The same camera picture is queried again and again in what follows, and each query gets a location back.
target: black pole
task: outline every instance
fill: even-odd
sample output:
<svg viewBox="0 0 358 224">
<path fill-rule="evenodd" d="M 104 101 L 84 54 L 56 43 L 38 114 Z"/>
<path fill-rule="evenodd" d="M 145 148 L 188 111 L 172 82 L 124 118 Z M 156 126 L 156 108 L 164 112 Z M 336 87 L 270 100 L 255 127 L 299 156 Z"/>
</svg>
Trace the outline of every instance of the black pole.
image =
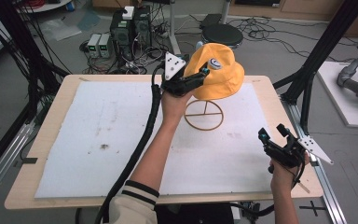
<svg viewBox="0 0 358 224">
<path fill-rule="evenodd" d="M 282 99 L 290 105 L 295 105 L 300 94 L 304 92 L 300 125 L 305 133 L 308 133 L 308 117 L 313 78 L 357 16 L 358 0 L 344 1 L 322 34 L 321 39 L 316 43 L 310 56 L 304 62 L 304 65 L 290 77 L 286 77 L 274 83 L 274 87 L 277 89 L 292 82 L 287 92 L 282 94 Z"/>
<path fill-rule="evenodd" d="M 12 41 L 15 43 L 19 52 L 13 50 L 12 46 L 0 34 L 0 41 L 10 56 L 15 60 L 21 72 L 29 82 L 28 93 L 29 103 L 21 111 L 20 115 L 7 130 L 7 133 L 0 141 L 0 158 L 7 149 L 10 142 L 16 136 L 23 123 L 28 123 L 36 116 L 37 104 L 40 99 L 39 94 L 56 94 L 60 83 L 54 73 L 61 77 L 69 75 L 60 67 L 50 63 L 41 53 L 40 49 L 34 42 L 34 39 L 23 23 L 16 8 L 12 5 L 11 0 L 0 0 L 0 22 L 5 26 Z M 38 86 L 38 81 L 43 84 L 43 90 Z"/>
</svg>

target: wrist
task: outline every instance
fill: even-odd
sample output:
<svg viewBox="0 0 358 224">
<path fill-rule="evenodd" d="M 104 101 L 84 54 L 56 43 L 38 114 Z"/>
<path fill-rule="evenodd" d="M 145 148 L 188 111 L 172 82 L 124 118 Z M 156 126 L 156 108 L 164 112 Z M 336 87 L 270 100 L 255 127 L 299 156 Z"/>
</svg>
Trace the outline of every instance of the wrist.
<svg viewBox="0 0 358 224">
<path fill-rule="evenodd" d="M 163 120 L 160 129 L 164 129 L 164 131 L 166 132 L 175 132 L 178 125 L 179 125 L 179 121 Z"/>
<path fill-rule="evenodd" d="M 273 187 L 271 188 L 272 195 L 280 195 L 284 197 L 292 197 L 292 189 L 287 187 Z"/>
</svg>

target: striped sleeve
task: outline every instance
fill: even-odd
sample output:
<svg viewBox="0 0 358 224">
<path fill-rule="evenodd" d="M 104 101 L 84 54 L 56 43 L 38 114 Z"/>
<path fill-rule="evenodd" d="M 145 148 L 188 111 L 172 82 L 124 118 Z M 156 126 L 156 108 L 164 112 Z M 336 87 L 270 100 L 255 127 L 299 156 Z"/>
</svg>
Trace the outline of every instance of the striped sleeve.
<svg viewBox="0 0 358 224">
<path fill-rule="evenodd" d="M 110 202 L 110 223 L 156 224 L 154 207 L 158 196 L 156 190 L 128 180 L 121 194 Z"/>
</svg>

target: wire hat stand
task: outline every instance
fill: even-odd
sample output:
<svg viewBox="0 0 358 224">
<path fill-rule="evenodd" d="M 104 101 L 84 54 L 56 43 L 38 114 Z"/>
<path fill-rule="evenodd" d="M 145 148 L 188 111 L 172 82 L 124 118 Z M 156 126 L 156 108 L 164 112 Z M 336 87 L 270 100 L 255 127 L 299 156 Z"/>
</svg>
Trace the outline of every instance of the wire hat stand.
<svg viewBox="0 0 358 224">
<path fill-rule="evenodd" d="M 225 118 L 222 108 L 212 102 L 195 100 L 190 102 L 185 112 L 186 122 L 200 131 L 211 131 L 217 129 Z"/>
</svg>

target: human hand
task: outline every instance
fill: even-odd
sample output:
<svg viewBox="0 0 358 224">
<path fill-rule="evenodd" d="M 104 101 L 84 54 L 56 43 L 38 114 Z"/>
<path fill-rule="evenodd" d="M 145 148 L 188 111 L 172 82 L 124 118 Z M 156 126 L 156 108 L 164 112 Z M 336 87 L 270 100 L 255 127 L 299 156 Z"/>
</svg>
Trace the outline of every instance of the human hand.
<svg viewBox="0 0 358 224">
<path fill-rule="evenodd" d="M 307 152 L 304 152 L 304 160 L 307 165 L 310 162 L 310 156 Z M 271 179 L 271 190 L 272 193 L 276 192 L 286 192 L 290 193 L 293 186 L 293 180 L 297 169 L 301 167 L 287 168 L 280 165 L 277 161 L 271 160 L 270 165 L 274 166 L 274 173 Z"/>
<path fill-rule="evenodd" d="M 161 106 L 163 125 L 169 125 L 176 128 L 180 119 L 185 114 L 186 104 L 193 93 L 194 91 L 190 91 L 182 97 L 175 97 L 167 91 L 162 93 Z"/>
</svg>

